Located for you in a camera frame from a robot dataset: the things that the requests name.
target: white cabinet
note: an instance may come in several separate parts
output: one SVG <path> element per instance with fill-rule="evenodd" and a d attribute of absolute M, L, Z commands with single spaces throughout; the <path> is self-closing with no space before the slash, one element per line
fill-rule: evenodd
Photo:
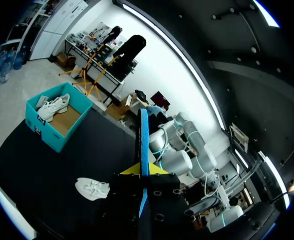
<path fill-rule="evenodd" d="M 77 8 L 79 2 L 83 2 L 82 0 L 68 0 L 64 5 L 61 6 L 60 9 L 57 10 L 51 16 L 50 22 L 45 27 L 44 31 L 55 33 L 56 29 L 59 25 L 64 21 L 66 16 L 70 14 L 70 12 L 74 11 Z"/>
<path fill-rule="evenodd" d="M 66 0 L 60 5 L 61 7 L 50 17 L 43 32 L 37 38 L 30 60 L 50 57 L 67 28 L 88 7 L 83 0 Z"/>
<path fill-rule="evenodd" d="M 63 34 L 67 28 L 70 26 L 70 24 L 79 16 L 79 14 L 88 7 L 88 4 L 84 1 L 81 1 L 75 9 L 73 9 L 66 17 L 65 19 L 59 24 L 57 27 L 55 33 Z"/>
<path fill-rule="evenodd" d="M 35 48 L 32 51 L 30 60 L 44 59 L 50 57 L 60 38 L 60 34 L 43 31 L 39 37 L 37 44 L 35 45 Z"/>

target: light blue shirt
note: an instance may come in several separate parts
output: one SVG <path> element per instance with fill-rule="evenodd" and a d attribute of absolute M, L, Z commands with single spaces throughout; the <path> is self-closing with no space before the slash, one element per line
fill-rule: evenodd
<path fill-rule="evenodd" d="M 167 118 L 165 111 L 163 111 L 163 109 L 159 106 L 148 106 L 147 112 L 148 112 L 148 116 L 152 114 L 156 116 L 158 113 L 162 113 Z"/>

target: shoelace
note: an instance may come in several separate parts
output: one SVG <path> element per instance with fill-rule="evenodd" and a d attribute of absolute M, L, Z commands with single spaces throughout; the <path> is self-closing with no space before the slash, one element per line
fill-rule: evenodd
<path fill-rule="evenodd" d="M 53 107 L 56 107 L 57 104 L 55 104 L 54 102 L 55 100 L 51 100 L 51 101 L 48 101 L 46 102 L 44 105 L 43 105 L 43 108 L 46 109 L 46 108 L 53 108 Z"/>
<path fill-rule="evenodd" d="M 89 191 L 92 191 L 91 192 L 91 195 L 93 195 L 94 192 L 99 192 L 101 194 L 104 194 L 106 195 L 106 193 L 104 193 L 102 190 L 101 190 L 101 186 L 106 184 L 105 182 L 94 182 L 92 181 L 90 184 L 87 184 L 84 189 L 85 190 L 89 190 Z"/>

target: teal cardboard box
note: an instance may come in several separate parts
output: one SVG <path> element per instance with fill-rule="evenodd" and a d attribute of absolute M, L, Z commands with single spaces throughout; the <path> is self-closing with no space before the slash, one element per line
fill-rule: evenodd
<path fill-rule="evenodd" d="M 58 96 L 69 94 L 67 112 L 56 113 L 53 121 L 47 123 L 37 113 L 38 101 L 42 96 L 51 101 Z M 60 152 L 77 126 L 84 119 L 92 106 L 92 101 L 75 89 L 71 84 L 64 83 L 44 91 L 29 99 L 26 104 L 26 124 L 56 152 Z"/>

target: yellow tripod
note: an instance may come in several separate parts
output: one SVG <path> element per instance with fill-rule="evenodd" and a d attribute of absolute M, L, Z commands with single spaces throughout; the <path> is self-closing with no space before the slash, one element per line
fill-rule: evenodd
<path fill-rule="evenodd" d="M 119 56 L 114 57 L 111 60 L 111 62 L 108 64 L 108 66 L 110 66 L 118 57 Z M 85 95 L 88 96 L 91 93 L 92 89 L 95 88 L 96 91 L 97 91 L 97 94 L 99 95 L 100 101 L 102 101 L 101 95 L 100 95 L 99 90 L 98 90 L 98 87 L 97 87 L 97 82 L 99 81 L 99 79 L 101 78 L 101 76 L 104 75 L 104 73 L 106 71 L 107 71 L 107 69 L 104 68 L 94 82 L 86 82 L 86 81 L 84 81 L 84 82 L 75 82 L 75 83 L 72 83 L 72 85 L 82 84 L 82 85 L 85 85 L 85 89 L 86 89 L 86 85 L 87 84 L 92 84 L 91 88 L 89 89 L 89 92 L 87 94 L 85 94 Z"/>
<path fill-rule="evenodd" d="M 84 67 L 77 68 L 77 69 L 74 69 L 74 70 L 71 70 L 71 71 L 65 71 L 65 72 L 60 73 L 60 74 L 58 74 L 58 75 L 60 76 L 60 75 L 70 74 L 70 73 L 72 73 L 72 72 L 80 71 L 79 76 L 82 77 L 83 82 L 72 83 L 72 85 L 74 85 L 74 84 L 82 84 L 82 85 L 84 85 L 84 88 L 85 88 L 85 96 L 88 96 L 88 95 L 91 93 L 92 88 L 90 89 L 90 92 L 87 92 L 87 87 L 86 87 L 86 86 L 87 86 L 87 84 L 91 84 L 91 82 L 86 82 L 86 72 L 87 72 L 87 67 L 89 66 L 91 60 L 96 56 L 97 52 L 99 52 L 100 49 L 101 49 L 103 46 L 104 46 L 104 44 L 102 44 L 102 45 L 97 49 L 97 51 L 91 56 L 91 58 L 88 60 L 88 62 L 86 63 L 86 65 L 85 65 Z M 98 96 L 99 96 L 99 98 L 100 98 L 100 101 L 102 101 L 102 98 L 101 98 L 101 95 L 100 95 L 100 92 L 99 92 L 97 86 L 96 86 L 96 91 L 97 91 L 97 94 L 98 94 Z"/>

